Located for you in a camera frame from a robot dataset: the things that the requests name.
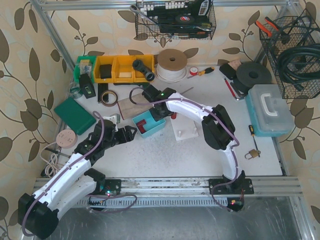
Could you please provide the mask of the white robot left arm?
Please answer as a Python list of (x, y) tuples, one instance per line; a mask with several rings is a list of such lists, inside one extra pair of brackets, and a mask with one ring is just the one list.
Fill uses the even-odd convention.
[(106, 176), (93, 168), (105, 151), (134, 140), (137, 128), (118, 128), (109, 119), (99, 120), (80, 142), (65, 165), (39, 190), (18, 200), (17, 222), (25, 236), (48, 238), (63, 215), (90, 194), (107, 192)]

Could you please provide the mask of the red spring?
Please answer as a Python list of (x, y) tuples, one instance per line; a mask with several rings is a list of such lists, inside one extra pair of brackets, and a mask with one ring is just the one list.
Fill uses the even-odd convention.
[(176, 113), (176, 112), (170, 116), (170, 118), (171, 118), (172, 120), (175, 120), (176, 117), (177, 117), (177, 113)]
[(147, 123), (146, 120), (145, 120), (145, 119), (142, 119), (142, 120), (138, 121), (138, 122), (136, 123), (136, 125), (137, 125), (137, 126), (143, 126), (143, 125), (145, 125), (146, 123)]
[(145, 128), (144, 128), (142, 125), (140, 125), (140, 126), (138, 127), (138, 129), (139, 129), (139, 131), (140, 131), (142, 134), (144, 134), (144, 133), (146, 132)]

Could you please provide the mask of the beige work glove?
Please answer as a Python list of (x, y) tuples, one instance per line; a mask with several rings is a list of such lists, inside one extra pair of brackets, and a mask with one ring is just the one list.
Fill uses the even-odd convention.
[[(136, 103), (148, 103), (141, 93), (132, 96)], [(152, 108), (152, 105), (136, 105), (133, 104), (129, 98), (118, 101), (118, 108), (123, 120), (134, 118)]]

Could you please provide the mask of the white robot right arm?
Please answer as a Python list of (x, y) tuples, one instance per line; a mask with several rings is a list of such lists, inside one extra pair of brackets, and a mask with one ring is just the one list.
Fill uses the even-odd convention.
[(234, 184), (245, 178), (245, 172), (234, 151), (240, 143), (225, 107), (220, 104), (212, 107), (194, 102), (169, 87), (160, 91), (149, 85), (143, 90), (142, 96), (152, 105), (150, 112), (155, 121), (177, 113), (201, 124), (207, 145), (225, 154), (221, 161), (222, 176), (225, 180)]

